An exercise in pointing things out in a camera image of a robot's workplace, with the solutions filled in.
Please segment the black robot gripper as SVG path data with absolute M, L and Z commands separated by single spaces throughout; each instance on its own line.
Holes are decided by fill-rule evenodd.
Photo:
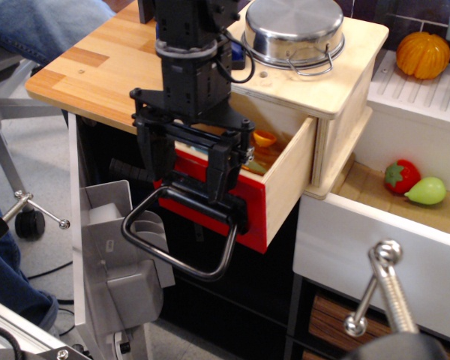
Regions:
M 229 33 L 240 18 L 237 1 L 146 1 L 141 20 L 188 33 L 185 43 L 205 34 Z M 222 200 L 238 181 L 242 164 L 253 156 L 254 123 L 230 106 L 230 54 L 192 62 L 160 59 L 161 90 L 135 88 L 133 114 L 142 161 L 151 181 L 168 176 L 176 162 L 176 142 L 208 150 L 206 187 L 209 200 Z

